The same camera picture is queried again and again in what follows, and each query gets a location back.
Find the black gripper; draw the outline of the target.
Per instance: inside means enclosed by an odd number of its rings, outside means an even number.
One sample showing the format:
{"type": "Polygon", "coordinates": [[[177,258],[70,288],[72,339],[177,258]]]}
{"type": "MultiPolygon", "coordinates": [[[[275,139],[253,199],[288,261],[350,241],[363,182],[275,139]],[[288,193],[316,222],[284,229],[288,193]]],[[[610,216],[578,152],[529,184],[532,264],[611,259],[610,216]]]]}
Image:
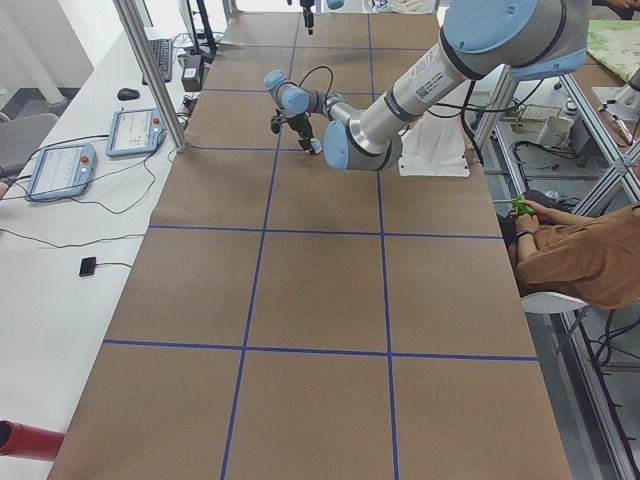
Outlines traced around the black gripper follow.
{"type": "Polygon", "coordinates": [[[302,8],[302,15],[304,20],[304,26],[307,29],[307,33],[312,35],[314,33],[314,0],[300,0],[300,7],[302,8]]]}
{"type": "Polygon", "coordinates": [[[289,116],[287,124],[298,135],[298,143],[304,151],[309,150],[309,143],[314,139],[313,128],[306,113],[289,116]]]}

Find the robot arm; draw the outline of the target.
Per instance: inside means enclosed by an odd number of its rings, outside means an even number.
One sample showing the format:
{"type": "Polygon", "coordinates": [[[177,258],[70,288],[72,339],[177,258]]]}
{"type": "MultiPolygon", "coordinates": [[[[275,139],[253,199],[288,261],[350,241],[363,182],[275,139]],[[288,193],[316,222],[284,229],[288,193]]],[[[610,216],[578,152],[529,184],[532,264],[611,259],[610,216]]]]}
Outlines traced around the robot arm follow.
{"type": "Polygon", "coordinates": [[[588,1],[453,1],[437,44],[365,110],[337,93],[304,89],[281,70],[268,73],[264,84],[285,119],[307,126],[311,113],[328,118],[322,152],[331,168],[381,171],[401,157],[401,129],[463,82],[501,64],[516,81],[579,69],[590,8],[588,1]]]}

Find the person's hand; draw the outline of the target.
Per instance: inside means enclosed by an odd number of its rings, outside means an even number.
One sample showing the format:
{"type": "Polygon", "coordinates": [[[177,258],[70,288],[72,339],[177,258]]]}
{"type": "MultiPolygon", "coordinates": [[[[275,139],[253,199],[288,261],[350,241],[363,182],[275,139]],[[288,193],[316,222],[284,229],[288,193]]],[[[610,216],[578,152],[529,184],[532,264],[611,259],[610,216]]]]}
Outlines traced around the person's hand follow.
{"type": "Polygon", "coordinates": [[[517,200],[514,204],[514,221],[518,237],[533,235],[539,228],[534,208],[524,199],[517,200]]]}

